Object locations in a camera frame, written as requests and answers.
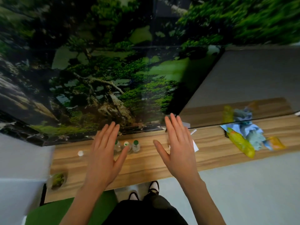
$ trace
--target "green chair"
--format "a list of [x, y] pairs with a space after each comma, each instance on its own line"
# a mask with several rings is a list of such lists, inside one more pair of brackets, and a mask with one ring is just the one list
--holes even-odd
[[[58, 225], [71, 206], [73, 199], [51, 202], [32, 210], [27, 216], [25, 225]], [[117, 204], [118, 200], [114, 190], [104, 191], [95, 205], [88, 224], [102, 224]]]

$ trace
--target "hand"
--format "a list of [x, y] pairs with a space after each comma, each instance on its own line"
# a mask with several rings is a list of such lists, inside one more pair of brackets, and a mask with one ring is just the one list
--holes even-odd
[[98, 131], [92, 143], [84, 186], [88, 189], [104, 191], [114, 181], [127, 157], [129, 147], [125, 147], [116, 161], [113, 159], [115, 140], [120, 125], [112, 122]]
[[190, 131], [183, 126], [179, 116], [175, 117], [171, 113], [171, 120], [172, 123], [168, 117], [165, 117], [171, 145], [170, 154], [165, 151], [161, 143], [157, 140], [154, 140], [153, 143], [170, 173], [181, 184], [190, 178], [192, 180], [199, 178], [199, 174]]

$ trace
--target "blue cloth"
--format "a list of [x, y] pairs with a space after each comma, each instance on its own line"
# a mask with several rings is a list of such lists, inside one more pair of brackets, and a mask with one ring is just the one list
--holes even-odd
[[244, 110], [235, 109], [233, 113], [233, 120], [237, 123], [229, 123], [220, 125], [226, 132], [228, 128], [240, 133], [256, 151], [262, 148], [264, 144], [268, 149], [273, 150], [266, 138], [263, 136], [263, 130], [252, 123], [252, 112], [246, 107]]

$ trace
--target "black pants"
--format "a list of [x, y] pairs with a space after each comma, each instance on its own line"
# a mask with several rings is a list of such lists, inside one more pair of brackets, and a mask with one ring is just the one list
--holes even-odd
[[123, 200], [114, 208], [103, 225], [107, 224], [180, 224], [187, 225], [164, 197], [148, 193], [142, 201]]

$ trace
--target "white bottle cap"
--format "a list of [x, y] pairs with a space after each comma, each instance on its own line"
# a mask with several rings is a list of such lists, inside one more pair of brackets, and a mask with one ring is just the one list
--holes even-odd
[[83, 156], [83, 151], [79, 151], [77, 154], [78, 154], [79, 156]]

